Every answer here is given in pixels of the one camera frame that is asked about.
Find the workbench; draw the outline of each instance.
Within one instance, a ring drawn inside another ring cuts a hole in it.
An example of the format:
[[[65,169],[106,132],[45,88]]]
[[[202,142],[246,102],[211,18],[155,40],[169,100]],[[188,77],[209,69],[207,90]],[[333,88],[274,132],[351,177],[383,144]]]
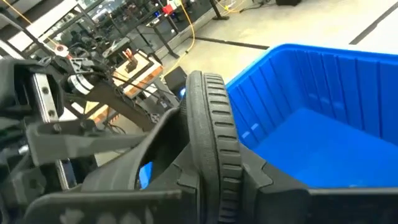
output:
[[[134,98],[138,94],[142,93],[143,90],[141,88],[146,89],[146,91],[151,93],[155,92],[157,89],[162,93],[170,93],[164,94],[164,96],[171,102],[173,106],[178,106],[179,102],[177,101],[176,97],[174,97],[174,94],[160,79],[163,66],[141,51],[135,54],[134,57],[138,61],[136,69],[130,73],[126,72],[125,68],[129,63],[126,61],[116,69],[116,72],[114,72],[113,75],[128,83],[132,82],[139,88],[117,79],[114,79],[114,83],[117,86],[122,87],[125,94],[130,98]],[[98,102],[87,102],[85,111],[85,118],[94,120],[95,123],[100,126],[114,120],[118,115],[118,113],[108,105],[102,105]]]

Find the gray floor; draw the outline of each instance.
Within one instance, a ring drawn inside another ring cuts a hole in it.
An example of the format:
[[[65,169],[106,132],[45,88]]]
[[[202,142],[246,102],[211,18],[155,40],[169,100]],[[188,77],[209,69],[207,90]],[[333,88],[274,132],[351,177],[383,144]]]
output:
[[[229,20],[210,21],[195,35],[268,46],[293,42],[348,47],[351,40],[394,3],[396,0],[303,0],[296,7],[269,6],[241,14],[229,13]],[[250,0],[238,0],[235,5],[239,5],[234,9],[237,11],[253,3]],[[398,12],[393,13],[391,18],[398,18]],[[396,19],[386,21],[395,24]],[[359,46],[391,51],[391,46],[396,45],[398,49],[398,44],[395,44],[397,38],[398,31],[383,22]],[[184,55],[191,43],[192,39],[187,39],[174,51]],[[218,73],[228,82],[262,54],[264,50],[196,40],[189,54],[180,60],[168,55],[162,61],[165,73],[178,62],[187,74],[194,70]],[[129,133],[138,132],[136,126],[126,118],[116,122]],[[99,162],[114,156],[117,154],[100,155]]]

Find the black rubber wheel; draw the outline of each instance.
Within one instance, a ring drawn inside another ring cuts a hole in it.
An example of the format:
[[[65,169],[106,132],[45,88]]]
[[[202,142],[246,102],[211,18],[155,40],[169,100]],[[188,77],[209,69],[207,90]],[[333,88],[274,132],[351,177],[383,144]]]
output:
[[[243,170],[224,81],[219,75],[192,72],[186,94],[193,161],[204,181],[206,223],[234,223]]]

